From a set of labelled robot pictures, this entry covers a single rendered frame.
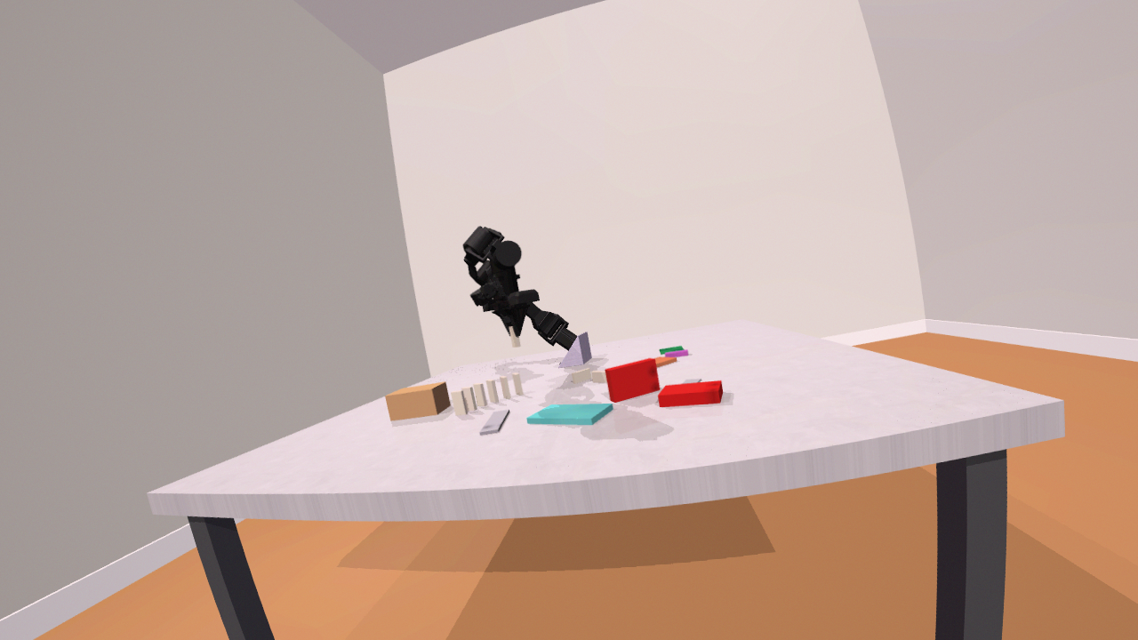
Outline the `teal flat rectangular block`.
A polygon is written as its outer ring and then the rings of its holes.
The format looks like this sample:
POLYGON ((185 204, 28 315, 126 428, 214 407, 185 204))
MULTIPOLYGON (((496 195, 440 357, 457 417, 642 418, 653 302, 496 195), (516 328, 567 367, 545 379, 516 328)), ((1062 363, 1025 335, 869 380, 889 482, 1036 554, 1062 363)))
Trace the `teal flat rectangular block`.
POLYGON ((527 418, 527 424, 593 425, 613 410, 613 404, 552 404, 527 418))

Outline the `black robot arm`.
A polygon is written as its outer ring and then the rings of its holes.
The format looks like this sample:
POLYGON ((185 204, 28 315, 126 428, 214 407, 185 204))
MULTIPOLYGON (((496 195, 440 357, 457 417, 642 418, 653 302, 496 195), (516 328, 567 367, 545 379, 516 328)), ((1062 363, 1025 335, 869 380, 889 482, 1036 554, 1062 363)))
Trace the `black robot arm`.
MULTIPOLYGON (((501 289, 501 281, 493 273, 516 270, 517 261, 521 259, 519 244, 509 243, 509 240, 508 243, 502 243, 501 240, 503 239, 504 236, 501 232, 487 227, 483 229, 481 225, 478 225, 462 245, 465 252, 463 260, 465 260, 469 266, 470 276, 480 286, 480 288, 470 294, 476 307, 483 307, 489 300, 494 300, 497 295, 498 297, 504 296, 504 292, 501 289), (477 271, 475 266, 478 264, 478 261, 483 263, 483 266, 477 271), (493 278, 494 281, 490 280, 493 278)), ((566 351, 569 351, 577 335, 566 330, 569 323, 566 322, 564 318, 556 315, 556 313, 543 311, 543 309, 536 307, 531 302, 527 302, 527 305, 530 305, 527 309, 527 315, 530 317, 533 328, 541 335, 541 338, 545 339, 551 346, 558 344, 564 346, 566 351)))

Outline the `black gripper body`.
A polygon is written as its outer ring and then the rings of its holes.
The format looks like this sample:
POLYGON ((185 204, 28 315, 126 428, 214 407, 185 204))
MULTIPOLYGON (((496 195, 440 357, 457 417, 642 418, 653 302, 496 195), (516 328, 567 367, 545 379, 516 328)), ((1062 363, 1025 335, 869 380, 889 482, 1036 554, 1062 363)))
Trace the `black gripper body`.
POLYGON ((498 295, 494 300, 483 306, 484 312, 486 311, 497 311, 497 309, 504 307, 523 307, 527 302, 538 302, 538 292, 535 289, 525 289, 525 292, 517 290, 517 279, 520 274, 516 274, 516 270, 501 271, 498 273, 493 273, 501 281, 501 289, 504 292, 504 296, 498 295))

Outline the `red rectangular block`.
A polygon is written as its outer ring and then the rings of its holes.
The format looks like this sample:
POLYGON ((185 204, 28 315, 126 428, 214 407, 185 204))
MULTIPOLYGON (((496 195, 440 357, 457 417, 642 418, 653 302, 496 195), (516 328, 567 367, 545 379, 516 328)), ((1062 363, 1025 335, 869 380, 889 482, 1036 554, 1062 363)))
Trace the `red rectangular block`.
POLYGON ((645 394, 660 389, 655 359, 610 368, 605 370, 605 374, 613 403, 626 400, 626 397, 645 396, 645 394))
POLYGON ((684 381, 682 385, 665 386, 660 389, 660 407, 687 407, 692 404, 721 404, 720 381, 684 381))

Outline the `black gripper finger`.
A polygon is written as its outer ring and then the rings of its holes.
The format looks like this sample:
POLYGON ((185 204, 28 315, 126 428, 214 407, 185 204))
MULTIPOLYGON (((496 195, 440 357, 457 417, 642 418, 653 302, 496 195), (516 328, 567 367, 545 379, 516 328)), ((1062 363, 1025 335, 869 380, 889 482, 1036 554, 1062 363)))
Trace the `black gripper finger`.
POLYGON ((523 307, 504 307, 504 311, 508 312, 509 321, 511 321, 513 327, 513 331, 516 331, 516 337, 520 336, 520 333, 523 331, 523 320, 525 315, 527 315, 528 307, 530 307, 530 305, 523 305, 523 307))
POLYGON ((493 311, 492 313, 501 318, 501 322, 505 325, 505 328, 508 328, 508 334, 509 334, 509 326, 511 325, 511 321, 509 321, 508 312, 505 312, 504 309, 497 309, 497 311, 493 311))

